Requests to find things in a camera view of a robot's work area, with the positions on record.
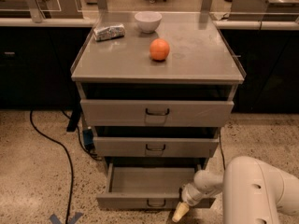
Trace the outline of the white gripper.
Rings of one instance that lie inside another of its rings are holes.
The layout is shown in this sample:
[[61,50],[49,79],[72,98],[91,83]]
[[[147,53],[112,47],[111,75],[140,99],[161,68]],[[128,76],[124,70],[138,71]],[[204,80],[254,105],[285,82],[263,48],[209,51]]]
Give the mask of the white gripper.
[[179,222],[189,212],[190,206],[196,206],[205,197],[205,194],[200,192],[193,184],[185,185],[181,192],[182,202],[178,203],[172,221]]

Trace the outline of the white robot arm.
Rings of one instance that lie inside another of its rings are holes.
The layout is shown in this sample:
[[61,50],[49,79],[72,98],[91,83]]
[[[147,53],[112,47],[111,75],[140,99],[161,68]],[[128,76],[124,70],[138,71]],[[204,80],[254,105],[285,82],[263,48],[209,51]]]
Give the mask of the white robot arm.
[[299,178],[241,156],[229,162],[223,175],[196,172],[193,181],[183,186],[172,220],[180,221],[192,207],[219,193],[223,224],[279,224],[280,213],[299,215]]

